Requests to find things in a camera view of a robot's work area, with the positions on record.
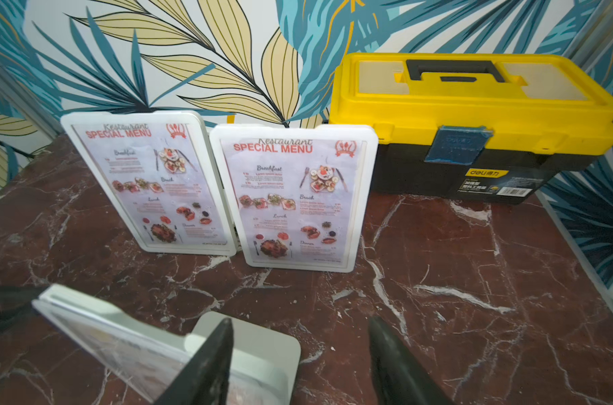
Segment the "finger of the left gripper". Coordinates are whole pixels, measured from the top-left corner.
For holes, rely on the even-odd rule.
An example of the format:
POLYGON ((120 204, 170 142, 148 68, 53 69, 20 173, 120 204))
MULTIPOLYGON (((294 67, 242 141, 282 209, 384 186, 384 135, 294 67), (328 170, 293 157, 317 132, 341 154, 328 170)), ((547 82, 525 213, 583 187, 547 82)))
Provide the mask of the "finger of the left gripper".
POLYGON ((0 334, 36 315, 32 302, 47 288, 0 285, 0 334))

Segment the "pink menu sheet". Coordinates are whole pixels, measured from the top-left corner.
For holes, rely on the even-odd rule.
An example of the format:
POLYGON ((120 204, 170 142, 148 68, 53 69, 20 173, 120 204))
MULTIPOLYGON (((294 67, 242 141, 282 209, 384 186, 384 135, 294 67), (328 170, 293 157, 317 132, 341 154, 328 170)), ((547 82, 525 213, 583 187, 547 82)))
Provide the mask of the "pink menu sheet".
POLYGON ((80 123, 86 153, 148 248, 224 248, 198 123, 80 123))

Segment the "restaurant special menu sheet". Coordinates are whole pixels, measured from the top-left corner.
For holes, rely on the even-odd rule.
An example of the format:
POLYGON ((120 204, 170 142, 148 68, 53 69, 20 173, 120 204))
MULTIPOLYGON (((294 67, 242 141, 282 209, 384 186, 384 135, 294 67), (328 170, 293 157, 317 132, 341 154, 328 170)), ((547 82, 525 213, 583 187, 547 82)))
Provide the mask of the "restaurant special menu sheet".
POLYGON ((253 264, 347 267, 365 141, 223 138, 220 144, 253 264))

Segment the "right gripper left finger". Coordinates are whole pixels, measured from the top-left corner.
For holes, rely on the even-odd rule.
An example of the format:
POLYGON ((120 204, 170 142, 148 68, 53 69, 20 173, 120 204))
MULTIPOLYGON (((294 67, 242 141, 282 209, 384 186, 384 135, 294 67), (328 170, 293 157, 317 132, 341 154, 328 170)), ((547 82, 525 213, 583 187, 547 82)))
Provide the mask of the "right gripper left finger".
POLYGON ((154 405, 226 404, 234 328, 221 321, 154 405))

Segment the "white menu rack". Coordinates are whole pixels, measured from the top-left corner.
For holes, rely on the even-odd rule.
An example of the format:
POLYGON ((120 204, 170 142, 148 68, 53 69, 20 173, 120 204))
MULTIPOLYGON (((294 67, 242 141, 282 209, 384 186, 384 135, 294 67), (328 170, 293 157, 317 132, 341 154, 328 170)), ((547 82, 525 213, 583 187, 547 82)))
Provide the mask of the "white menu rack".
POLYGON ((210 146, 246 263, 354 270, 378 150, 374 130, 224 124, 210 146))
POLYGON ((234 226, 198 113, 74 112, 60 122, 141 249, 236 254, 234 226))
MULTIPOLYGON (((154 403, 204 345, 225 315, 207 312, 180 336, 139 322, 104 300, 63 285, 44 290, 33 307, 86 352, 154 403)), ((233 319, 227 402, 288 404, 301 357, 297 339, 233 319)))

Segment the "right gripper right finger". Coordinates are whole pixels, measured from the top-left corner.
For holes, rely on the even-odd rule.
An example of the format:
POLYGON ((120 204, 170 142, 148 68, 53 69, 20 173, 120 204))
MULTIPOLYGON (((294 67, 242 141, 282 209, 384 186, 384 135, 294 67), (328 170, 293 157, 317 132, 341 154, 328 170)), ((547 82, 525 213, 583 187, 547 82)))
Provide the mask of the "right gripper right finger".
POLYGON ((372 317, 368 332, 371 379, 378 403, 453 403, 382 318, 372 317))

